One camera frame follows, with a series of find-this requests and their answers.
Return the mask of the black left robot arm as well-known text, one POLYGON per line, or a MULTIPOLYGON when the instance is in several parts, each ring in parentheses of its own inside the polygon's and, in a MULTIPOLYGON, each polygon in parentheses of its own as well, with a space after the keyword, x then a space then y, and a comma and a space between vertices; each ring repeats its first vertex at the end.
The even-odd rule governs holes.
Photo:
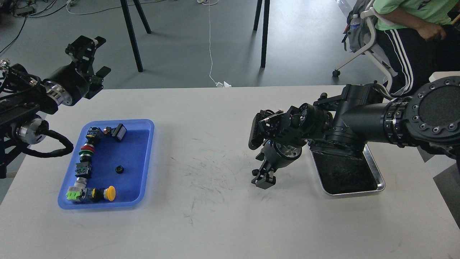
POLYGON ((54 114, 59 105, 72 106, 81 98, 91 99, 102 88, 111 69, 104 66, 93 71, 96 50, 106 39, 79 36, 65 49, 71 63, 54 71, 42 80, 29 74, 21 64, 1 61, 1 178, 7 166, 19 154, 38 158, 61 157, 73 151, 73 144, 63 135, 49 129, 38 112, 54 114))

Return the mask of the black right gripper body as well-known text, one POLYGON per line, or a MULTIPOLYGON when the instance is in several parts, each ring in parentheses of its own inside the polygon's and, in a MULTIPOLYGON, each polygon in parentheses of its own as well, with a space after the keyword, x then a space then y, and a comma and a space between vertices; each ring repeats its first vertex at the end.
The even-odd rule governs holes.
POLYGON ((260 171, 277 171, 298 159, 302 154, 302 147, 284 145, 272 140, 266 140, 256 159, 262 161, 260 171))

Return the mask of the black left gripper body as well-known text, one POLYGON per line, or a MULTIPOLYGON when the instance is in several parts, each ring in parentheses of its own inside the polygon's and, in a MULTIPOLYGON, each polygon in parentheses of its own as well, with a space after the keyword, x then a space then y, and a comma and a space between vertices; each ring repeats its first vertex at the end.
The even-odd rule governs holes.
POLYGON ((62 66, 45 79, 47 95, 56 105, 75 105, 81 98, 92 98, 90 80, 93 69, 80 70, 75 63, 62 66))

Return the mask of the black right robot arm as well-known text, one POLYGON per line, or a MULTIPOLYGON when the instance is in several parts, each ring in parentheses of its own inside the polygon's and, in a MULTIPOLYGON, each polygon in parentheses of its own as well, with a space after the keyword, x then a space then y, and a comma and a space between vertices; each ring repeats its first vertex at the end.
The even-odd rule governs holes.
POLYGON ((262 161, 251 183, 267 189, 275 172, 298 159, 302 147, 339 161, 362 159, 368 142, 420 146, 459 162, 459 76, 423 85, 413 95, 393 98, 376 82, 347 84, 340 95, 322 93, 312 105, 260 110, 252 122, 248 146, 262 147, 262 161))

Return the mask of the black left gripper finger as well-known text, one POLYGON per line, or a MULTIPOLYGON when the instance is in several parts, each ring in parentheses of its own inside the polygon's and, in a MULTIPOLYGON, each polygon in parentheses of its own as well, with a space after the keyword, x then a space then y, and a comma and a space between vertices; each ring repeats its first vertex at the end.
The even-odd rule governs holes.
POLYGON ((107 66, 103 66, 100 70, 96 72, 95 75, 89 77, 89 90, 86 93, 86 98, 91 99, 95 95, 97 95, 103 88, 104 86, 102 85, 102 82, 104 81, 104 78, 111 72, 111 69, 107 66))
POLYGON ((95 52, 105 42, 106 39, 101 36, 92 39, 81 35, 73 43, 68 44, 65 53, 71 57, 77 71, 94 72, 92 64, 95 52))

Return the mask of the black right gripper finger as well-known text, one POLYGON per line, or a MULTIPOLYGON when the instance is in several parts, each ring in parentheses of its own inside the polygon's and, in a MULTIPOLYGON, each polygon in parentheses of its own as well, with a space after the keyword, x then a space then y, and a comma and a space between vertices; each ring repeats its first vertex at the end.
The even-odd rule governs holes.
POLYGON ((268 161, 263 160, 259 169, 253 169, 252 174, 254 178, 251 180, 252 184, 268 184, 268 161))
POLYGON ((263 190, 268 189, 276 184, 276 177, 274 176, 275 170, 269 169, 257 169, 256 170, 256 187, 262 188, 263 190))

